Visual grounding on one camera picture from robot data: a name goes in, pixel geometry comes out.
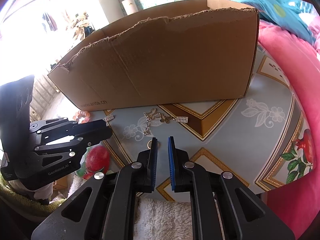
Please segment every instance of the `cardboard box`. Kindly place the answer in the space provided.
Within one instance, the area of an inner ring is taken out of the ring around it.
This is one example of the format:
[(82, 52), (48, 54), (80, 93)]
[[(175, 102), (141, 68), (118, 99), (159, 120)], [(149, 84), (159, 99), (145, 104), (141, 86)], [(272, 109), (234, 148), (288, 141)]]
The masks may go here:
[(62, 177), (61, 179), (58, 179), (53, 183), (53, 190), (63, 190), (66, 188), (68, 188), (67, 176)]
[(97, 30), (48, 76), (88, 111), (242, 98), (258, 28), (257, 9), (230, 0), (163, 4)]

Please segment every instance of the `red fruit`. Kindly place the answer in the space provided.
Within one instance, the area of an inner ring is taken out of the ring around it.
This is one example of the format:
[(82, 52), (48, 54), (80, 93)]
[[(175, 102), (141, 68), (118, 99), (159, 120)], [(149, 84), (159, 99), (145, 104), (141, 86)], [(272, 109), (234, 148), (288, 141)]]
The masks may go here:
[(303, 138), (296, 140), (296, 146), (298, 150), (302, 149), (308, 162), (313, 163), (313, 156), (315, 155), (313, 142), (311, 138), (310, 129), (305, 129), (303, 132)]
[(85, 165), (89, 171), (106, 173), (110, 165), (110, 153), (102, 145), (92, 147), (87, 153)]
[(89, 172), (89, 173), (87, 173), (87, 174), (84, 174), (84, 175), (83, 175), (83, 178), (84, 178), (84, 179), (90, 179), (92, 175), (94, 175), (94, 172)]

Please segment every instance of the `pink blanket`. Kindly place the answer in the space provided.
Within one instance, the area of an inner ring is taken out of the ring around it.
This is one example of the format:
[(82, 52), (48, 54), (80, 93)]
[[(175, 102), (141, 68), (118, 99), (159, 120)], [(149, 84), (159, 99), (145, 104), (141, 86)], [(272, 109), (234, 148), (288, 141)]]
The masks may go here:
[[(320, 62), (315, 49), (279, 26), (260, 21), (259, 42), (285, 72), (306, 113), (320, 164)], [(320, 169), (268, 192), (268, 206), (291, 228), (296, 238), (320, 210)]]
[(311, 13), (300, 13), (299, 16), (316, 38), (313, 47), (320, 54), (320, 16)]

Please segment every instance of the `butterfly charm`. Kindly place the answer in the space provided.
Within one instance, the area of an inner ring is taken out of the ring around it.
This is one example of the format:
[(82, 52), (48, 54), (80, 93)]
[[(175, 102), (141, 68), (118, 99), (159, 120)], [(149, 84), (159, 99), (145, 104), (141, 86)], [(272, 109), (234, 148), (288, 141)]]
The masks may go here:
[(165, 116), (164, 114), (160, 114), (160, 122), (169, 123), (169, 121), (172, 119), (172, 116)]
[(152, 108), (149, 113), (147, 113), (150, 120), (154, 120), (155, 118), (160, 118), (160, 113), (157, 111), (156, 108)]

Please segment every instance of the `silver screw head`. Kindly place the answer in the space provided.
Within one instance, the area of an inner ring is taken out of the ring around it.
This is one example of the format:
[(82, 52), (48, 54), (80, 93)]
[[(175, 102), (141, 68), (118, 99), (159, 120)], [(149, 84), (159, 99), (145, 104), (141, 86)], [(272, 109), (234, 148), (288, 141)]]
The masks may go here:
[(131, 167), (134, 169), (139, 169), (139, 168), (141, 168), (141, 166), (142, 166), (142, 164), (139, 162), (135, 162), (135, 163), (131, 164)]
[(103, 179), (104, 177), (104, 174), (102, 172), (97, 172), (95, 175), (94, 175), (94, 178), (95, 179)]
[(222, 176), (225, 178), (225, 179), (231, 179), (233, 177), (232, 173), (230, 171), (225, 171)]
[(186, 168), (191, 169), (191, 168), (193, 168), (193, 167), (195, 166), (195, 164), (194, 164), (193, 162), (186, 162), (186, 163), (184, 164), (184, 166), (185, 166)]

